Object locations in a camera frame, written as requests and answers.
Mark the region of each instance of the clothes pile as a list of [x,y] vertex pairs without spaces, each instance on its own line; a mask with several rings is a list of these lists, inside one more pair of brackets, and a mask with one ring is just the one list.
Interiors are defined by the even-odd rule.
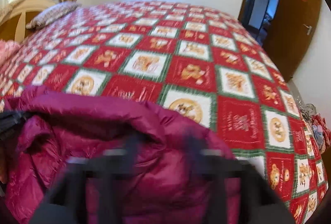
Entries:
[[331,146],[331,131],[326,126],[325,118],[317,114],[316,107],[311,103],[301,106],[300,111],[307,128],[314,135],[320,153],[324,153]]

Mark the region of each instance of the black strap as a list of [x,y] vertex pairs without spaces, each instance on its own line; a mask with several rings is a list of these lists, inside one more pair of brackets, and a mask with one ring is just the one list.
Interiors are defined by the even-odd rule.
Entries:
[[5,111],[0,113],[0,140],[6,140],[14,135],[17,128],[22,126],[33,114],[24,111]]

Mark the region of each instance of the quilt square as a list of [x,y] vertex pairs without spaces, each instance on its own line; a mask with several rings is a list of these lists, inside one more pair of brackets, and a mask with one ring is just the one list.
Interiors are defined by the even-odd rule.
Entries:
[[197,18],[197,19],[204,19],[205,15],[203,15],[202,13],[194,13],[191,12],[188,14],[189,18]]
[[6,97],[8,97],[8,96],[17,97],[17,90],[19,89],[19,87],[20,87],[20,85],[17,82],[14,81],[7,92],[2,91],[1,93],[4,93],[4,95],[6,95]]
[[282,98],[275,85],[259,76],[252,75],[255,90],[262,104],[285,112]]
[[164,16],[166,13],[168,13],[168,11],[166,11],[166,10],[153,10],[150,12],[150,15]]
[[18,67],[15,69],[15,71],[11,74],[11,79],[17,79],[17,76],[20,74],[20,72],[22,71],[22,69],[26,66],[25,63],[20,63],[18,65]]
[[158,19],[149,19],[149,18],[141,18],[137,20],[134,24],[141,26],[153,26],[158,22]]
[[176,53],[181,56],[211,61],[210,48],[204,44],[180,41]]
[[116,33],[121,31],[125,27],[125,23],[123,24],[112,24],[105,28],[100,29],[100,33]]
[[82,44],[86,45],[103,45],[107,40],[112,38],[115,34],[114,33],[97,33],[91,36],[91,38],[84,41]]
[[1,96],[5,96],[13,84],[14,84],[14,81],[8,80],[8,82],[2,88]]
[[324,165],[323,165],[322,161],[316,163],[316,170],[317,170],[318,185],[320,185],[325,182],[325,177],[324,177],[325,172],[324,172]]
[[137,34],[119,33],[111,40],[107,41],[106,45],[131,48],[139,42],[141,37],[142,35]]
[[165,20],[183,21],[184,16],[183,15],[168,15],[167,17],[165,17]]
[[214,27],[221,28],[221,29],[224,29],[224,30],[227,29],[226,24],[224,22],[221,22],[221,21],[209,20],[208,23],[209,23],[210,26],[214,26]]
[[193,18],[193,17],[186,17],[185,21],[187,22],[196,22],[196,23],[202,23],[206,24],[207,20],[206,19],[200,19],[200,18]]
[[224,36],[224,37],[233,39],[232,33],[229,30],[225,30],[225,29],[222,29],[219,27],[209,26],[209,32],[210,32],[210,34]]
[[63,60],[63,63],[81,65],[96,49],[97,46],[78,46]]
[[211,47],[211,51],[215,64],[223,65],[240,71],[248,70],[239,53],[231,52],[217,47]]
[[294,216],[295,223],[302,223],[308,206],[308,194],[292,199],[289,211]]
[[173,5],[160,5],[159,6],[159,9],[162,9],[162,10],[170,10],[173,8]]
[[171,28],[171,27],[163,27],[157,26],[154,30],[150,33],[152,36],[161,36],[167,38],[176,38],[178,34],[178,28]]
[[48,61],[48,64],[59,63],[63,61],[65,57],[67,57],[74,49],[75,47],[68,47],[58,50],[57,54]]
[[211,13],[211,12],[205,12],[205,16],[206,17],[209,17],[209,18],[212,18],[212,19],[216,19],[216,20],[219,19],[219,15],[218,14]]
[[185,14],[187,12],[186,9],[180,9],[180,8],[174,8],[173,13],[178,13],[178,14]]
[[261,59],[263,60],[263,62],[265,63],[265,65],[271,67],[272,69],[275,69],[276,71],[278,71],[277,66],[272,62],[272,60],[263,52],[259,52]]
[[245,56],[245,61],[248,65],[249,70],[256,75],[259,75],[260,77],[266,78],[270,81],[272,81],[272,77],[269,74],[268,69],[266,68],[266,66],[261,63],[258,60],[252,59],[250,57]]
[[152,30],[150,26],[137,26],[137,25],[129,25],[127,26],[122,33],[130,33],[130,34],[146,34]]
[[308,156],[314,158],[315,157],[315,152],[314,152],[313,145],[316,144],[315,139],[312,137],[312,133],[310,133],[310,131],[305,131],[305,137],[306,137],[306,145],[307,145]]
[[89,96],[100,95],[109,78],[110,74],[107,72],[82,68],[73,76],[65,92]]
[[109,18],[109,19],[100,20],[95,26],[109,26],[116,20],[117,20],[117,18]]
[[89,27],[76,28],[69,32],[68,37],[78,36],[78,35],[86,32],[88,29],[89,29]]
[[231,27],[231,28],[235,28],[235,29],[242,29],[242,28],[243,28],[243,27],[242,27],[239,23],[237,23],[237,22],[232,22],[232,21],[225,20],[224,23],[225,23],[227,26]]
[[195,32],[189,30],[181,30],[179,39],[187,40],[190,42],[202,43],[209,45],[209,35],[203,32]]
[[256,101],[253,85],[248,74],[216,66],[218,91],[220,94]]
[[263,124],[258,104],[218,96],[218,135],[232,150],[264,149]]
[[299,196],[309,191],[309,163],[306,156],[296,156],[295,169],[294,196]]
[[129,76],[115,75],[106,85],[102,96],[120,97],[136,102],[157,102],[162,84],[136,79]]
[[237,46],[232,38],[220,35],[211,35],[212,45],[219,48],[226,48],[232,51],[237,51]]
[[277,110],[262,107],[266,146],[274,151],[293,152],[287,117]]
[[54,39],[54,40],[52,40],[52,41],[47,42],[46,44],[44,44],[44,49],[48,49],[48,50],[54,49],[61,42],[62,42],[62,38]]
[[192,30],[198,32],[207,32],[207,25],[204,23],[187,22],[185,24],[185,30]]
[[44,81],[53,71],[53,69],[54,69],[54,65],[44,65],[42,68],[39,69],[37,75],[34,77],[31,84],[34,86],[43,85]]
[[316,161],[313,159],[309,159],[308,164],[309,164],[309,166],[308,166],[309,189],[315,190],[315,189],[317,189],[317,182],[318,182]]
[[282,75],[279,72],[273,70],[272,68],[269,68],[269,72],[271,73],[271,75],[273,76],[275,82],[278,84],[279,87],[281,87],[285,91],[289,91],[285,79],[282,77]]
[[267,152],[268,181],[283,201],[292,197],[294,182],[294,154]]
[[167,54],[135,50],[120,68],[120,73],[161,82],[167,73],[169,61]]
[[85,34],[85,35],[80,35],[77,36],[75,39],[71,40],[68,46],[77,46],[82,44],[84,41],[89,39],[92,36],[92,34]]
[[33,70],[33,66],[32,65],[26,65],[22,71],[19,73],[19,75],[17,76],[17,81],[22,84],[24,82],[24,80],[26,79],[26,77],[28,76],[28,74]]
[[177,111],[206,128],[215,129],[215,94],[166,85],[159,103],[164,108]]
[[286,111],[295,117],[300,117],[299,109],[297,108],[297,105],[294,101],[294,98],[291,94],[284,92],[283,90],[279,90],[280,95],[282,96],[283,102],[286,107]]
[[314,191],[309,195],[308,198],[308,207],[304,222],[306,222],[312,216],[312,214],[316,210],[316,207],[317,207],[317,191]]
[[233,37],[239,42],[245,43],[250,46],[253,45],[252,42],[249,41],[249,39],[246,36],[240,35],[238,33],[233,33]]
[[317,199],[318,199],[318,202],[321,202],[326,194],[326,191],[327,191],[327,187],[326,187],[326,184],[323,184],[323,185],[320,185],[318,188],[317,188]]
[[140,10],[141,12],[147,12],[147,11],[152,11],[152,10],[154,10],[154,9],[155,9],[154,6],[142,6],[139,10]]
[[32,80],[35,78],[35,76],[37,75],[37,73],[39,72],[39,70],[41,69],[41,67],[39,66],[35,66],[32,71],[26,76],[26,78],[23,81],[23,85],[25,86],[29,86],[32,83]]
[[306,135],[300,120],[289,118],[291,133],[293,137],[294,152],[307,155]]
[[163,2],[160,2],[160,1],[152,1],[149,3],[149,5],[156,5],[156,6],[159,6],[161,5]]
[[130,52],[126,48],[101,47],[89,57],[84,67],[117,72]]
[[116,24],[129,25],[129,24],[134,23],[136,20],[137,20],[136,16],[127,15],[127,16],[124,16],[124,17],[119,17],[116,21]]
[[37,50],[37,49],[34,49],[31,52],[29,52],[29,54],[24,58],[23,62],[26,62],[26,63],[30,62],[32,60],[32,58],[38,54],[38,52],[39,52],[39,50]]
[[58,38],[64,38],[65,36],[67,36],[68,31],[67,30],[58,30],[58,31],[54,31],[53,35],[51,36],[51,39],[58,39]]
[[31,61],[29,61],[30,64],[37,64],[47,53],[49,50],[40,50],[36,56],[34,56]]
[[248,161],[265,178],[265,154],[262,151],[234,150],[236,159]]
[[77,70],[77,66],[57,65],[43,84],[55,91],[61,91]]
[[191,7],[190,8],[190,11],[191,12],[201,13],[203,11],[203,8]]
[[167,83],[216,92],[214,65],[205,61],[173,56]]
[[77,23],[71,25],[71,28],[80,28],[80,27],[84,26],[87,22],[88,22],[87,20],[77,22]]
[[177,40],[169,38],[160,38],[154,36],[145,36],[136,49],[152,50],[159,53],[173,53],[176,49]]
[[260,56],[255,48],[250,47],[249,45],[246,45],[241,42],[237,42],[237,45],[243,54],[245,54],[251,58],[254,58],[256,60],[260,60]]
[[183,4],[183,3],[179,3],[176,5],[177,8],[188,8],[189,4]]
[[157,25],[170,28],[182,28],[185,22],[174,20],[160,20]]

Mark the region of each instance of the door handle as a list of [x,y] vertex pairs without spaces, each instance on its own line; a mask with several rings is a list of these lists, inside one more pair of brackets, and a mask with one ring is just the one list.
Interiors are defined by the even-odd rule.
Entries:
[[308,28],[307,35],[310,35],[310,33],[312,32],[312,26],[307,26],[305,24],[303,26]]

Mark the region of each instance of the bed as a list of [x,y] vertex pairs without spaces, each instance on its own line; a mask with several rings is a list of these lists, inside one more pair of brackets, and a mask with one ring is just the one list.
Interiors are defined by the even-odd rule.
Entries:
[[328,189],[321,155],[277,67],[235,18],[204,6],[116,2],[25,31],[53,4],[23,3],[0,25],[0,39],[22,41],[0,69],[0,110],[28,85],[158,103],[252,163],[297,224],[310,218]]

